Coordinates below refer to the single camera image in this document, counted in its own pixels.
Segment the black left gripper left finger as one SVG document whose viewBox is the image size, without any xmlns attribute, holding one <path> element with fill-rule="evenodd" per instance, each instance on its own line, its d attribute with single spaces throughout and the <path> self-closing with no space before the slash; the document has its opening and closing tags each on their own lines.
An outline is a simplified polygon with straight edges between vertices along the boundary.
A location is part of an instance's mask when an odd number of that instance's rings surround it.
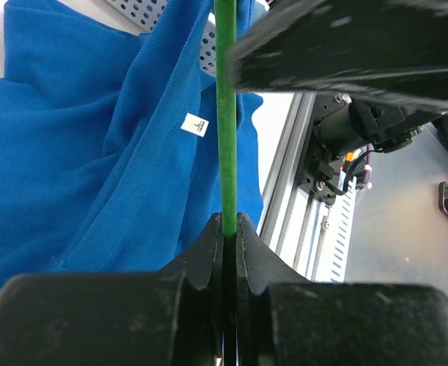
<svg viewBox="0 0 448 366">
<path fill-rule="evenodd" d="M 23 274 L 0 290 L 0 365 L 213 365 L 222 230 L 153 272 Z"/>
</svg>

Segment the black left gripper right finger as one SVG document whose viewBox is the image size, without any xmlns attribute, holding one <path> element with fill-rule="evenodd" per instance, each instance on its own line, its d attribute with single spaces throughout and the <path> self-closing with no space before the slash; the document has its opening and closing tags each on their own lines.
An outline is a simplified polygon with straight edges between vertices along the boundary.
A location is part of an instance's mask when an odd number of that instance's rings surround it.
<svg viewBox="0 0 448 366">
<path fill-rule="evenodd" d="M 414 284 L 315 283 L 237 216 L 241 365 L 448 365 L 448 297 Z"/>
</svg>

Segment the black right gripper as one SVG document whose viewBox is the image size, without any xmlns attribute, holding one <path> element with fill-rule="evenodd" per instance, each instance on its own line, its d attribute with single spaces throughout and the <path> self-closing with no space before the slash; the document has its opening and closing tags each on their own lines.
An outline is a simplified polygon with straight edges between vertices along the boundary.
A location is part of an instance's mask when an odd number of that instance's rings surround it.
<svg viewBox="0 0 448 366">
<path fill-rule="evenodd" d="M 228 67 L 241 92 L 343 92 L 448 113 L 448 1 L 281 1 Z"/>
</svg>

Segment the blue tank top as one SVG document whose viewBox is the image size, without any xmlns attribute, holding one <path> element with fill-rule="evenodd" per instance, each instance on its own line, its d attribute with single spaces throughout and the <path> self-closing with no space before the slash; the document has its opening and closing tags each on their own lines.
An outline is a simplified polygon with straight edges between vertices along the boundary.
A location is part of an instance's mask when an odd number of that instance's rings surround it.
<svg viewBox="0 0 448 366">
<path fill-rule="evenodd" d="M 149 34 L 58 1 L 4 7 L 0 288 L 41 272 L 156 271 L 221 211 L 211 1 Z"/>
</svg>

